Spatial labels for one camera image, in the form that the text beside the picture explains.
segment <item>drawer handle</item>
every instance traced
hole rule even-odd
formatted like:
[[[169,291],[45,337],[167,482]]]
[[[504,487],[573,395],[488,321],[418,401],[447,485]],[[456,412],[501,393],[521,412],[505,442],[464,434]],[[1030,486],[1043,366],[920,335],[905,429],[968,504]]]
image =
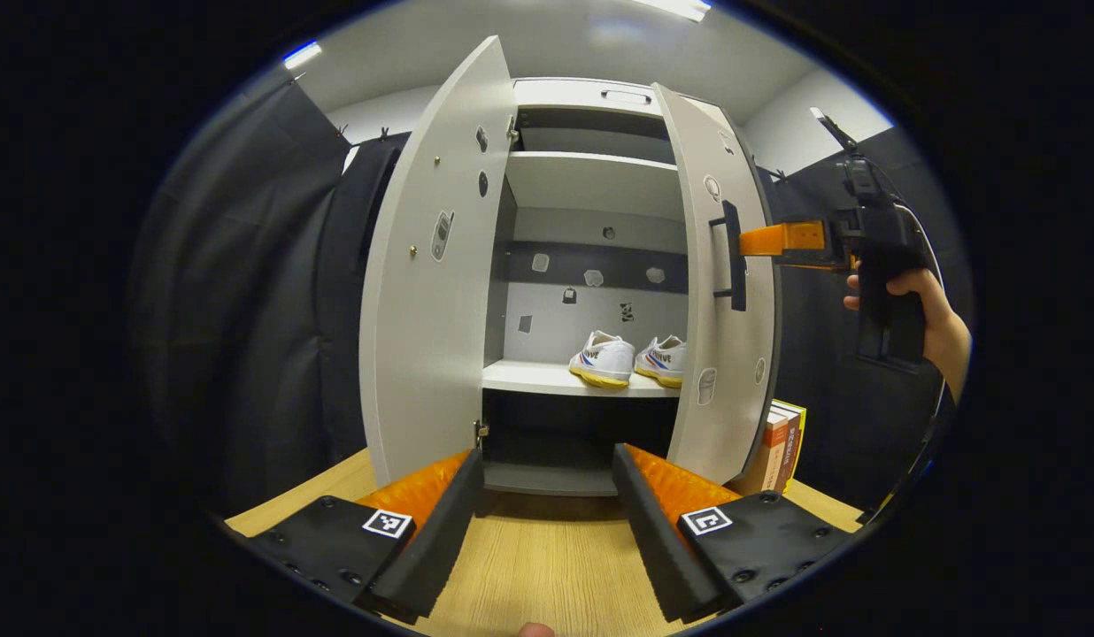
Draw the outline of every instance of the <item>drawer handle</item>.
[[[610,97],[610,93],[615,93],[615,95],[628,95],[629,97],[627,97],[627,99],[624,99],[624,97]],[[615,102],[628,102],[628,104],[640,104],[641,102],[637,101],[636,97],[641,97],[642,100],[645,101],[645,105],[647,106],[649,104],[652,104],[652,102],[653,102],[653,99],[650,97],[649,95],[645,95],[643,93],[631,93],[631,92],[628,92],[628,90],[609,90],[609,89],[604,89],[603,90],[603,97],[606,97],[607,100],[614,100]]]
[[[708,227],[709,229],[714,229],[717,225],[728,227],[732,287],[724,290],[712,290],[712,296],[713,298],[732,298],[732,310],[744,312],[748,310],[748,283],[744,281],[744,270],[748,263],[744,255],[740,254],[740,217],[736,215],[736,206],[733,206],[729,199],[724,199],[721,207],[724,209],[724,217],[710,220]]]

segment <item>white cabinet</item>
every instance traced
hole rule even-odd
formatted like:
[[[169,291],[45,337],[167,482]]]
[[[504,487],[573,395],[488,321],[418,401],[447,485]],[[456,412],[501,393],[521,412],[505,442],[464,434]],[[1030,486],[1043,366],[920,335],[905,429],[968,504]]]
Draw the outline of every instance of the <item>white cabinet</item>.
[[[777,290],[749,259],[745,310],[714,298],[732,287],[710,224],[722,201],[742,231],[765,225],[717,106],[657,84],[512,81],[499,39],[480,44],[410,135],[374,225],[359,361],[377,484],[469,448],[479,419],[494,489],[613,496],[613,442],[740,474],[770,402]],[[584,384],[567,366],[594,329],[639,350],[688,337],[684,387]]]

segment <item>yellow sole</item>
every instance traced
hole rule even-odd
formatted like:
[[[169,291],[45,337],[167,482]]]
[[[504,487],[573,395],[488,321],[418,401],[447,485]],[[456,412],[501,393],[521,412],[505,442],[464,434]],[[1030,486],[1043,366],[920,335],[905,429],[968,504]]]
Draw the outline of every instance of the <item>yellow sole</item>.
[[[575,370],[574,367],[569,367],[568,370],[570,370],[571,373],[574,374],[575,377],[583,379],[584,381],[591,383],[594,386],[600,386],[604,389],[624,389],[625,386],[629,386],[629,381],[616,381],[615,379],[596,377],[591,374],[590,371]]]
[[[636,367],[632,370],[639,372],[639,374],[643,377],[649,377],[650,379],[655,380],[657,384],[661,384],[663,386],[667,386],[670,389],[680,389],[680,379],[668,379],[664,377],[659,377],[656,372],[645,370],[645,368],[642,367]]]

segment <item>white sneaker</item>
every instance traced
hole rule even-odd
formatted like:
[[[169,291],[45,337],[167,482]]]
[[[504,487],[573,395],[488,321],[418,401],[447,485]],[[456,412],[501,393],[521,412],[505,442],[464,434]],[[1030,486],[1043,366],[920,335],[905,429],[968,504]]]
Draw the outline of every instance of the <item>white sneaker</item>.
[[[586,346],[571,358],[571,373],[594,386],[620,389],[632,374],[632,345],[603,331],[591,332]]]
[[[684,378],[687,351],[688,345],[673,335],[660,344],[653,338],[649,346],[638,354],[632,367],[639,374],[656,379],[656,382],[664,386],[678,387]]]

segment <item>book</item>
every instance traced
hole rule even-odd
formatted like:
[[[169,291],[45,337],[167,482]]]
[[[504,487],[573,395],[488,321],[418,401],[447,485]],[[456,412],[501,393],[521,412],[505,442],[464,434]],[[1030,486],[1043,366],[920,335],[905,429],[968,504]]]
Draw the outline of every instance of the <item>book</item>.
[[[790,480],[795,475],[795,468],[799,466],[799,452],[802,451],[803,430],[806,425],[806,408],[799,407],[796,404],[781,402],[781,399],[773,399],[771,408],[787,415],[785,443],[784,449],[782,449],[779,474],[777,480],[775,480],[777,485],[781,485],[781,488],[777,488],[777,490],[787,493],[787,488],[790,487]]]
[[[789,415],[770,408],[767,422],[763,427],[760,444],[754,452],[744,474],[737,479],[730,480],[729,488],[741,496],[749,496],[753,493],[770,491],[777,487],[779,471],[782,468],[789,421]]]

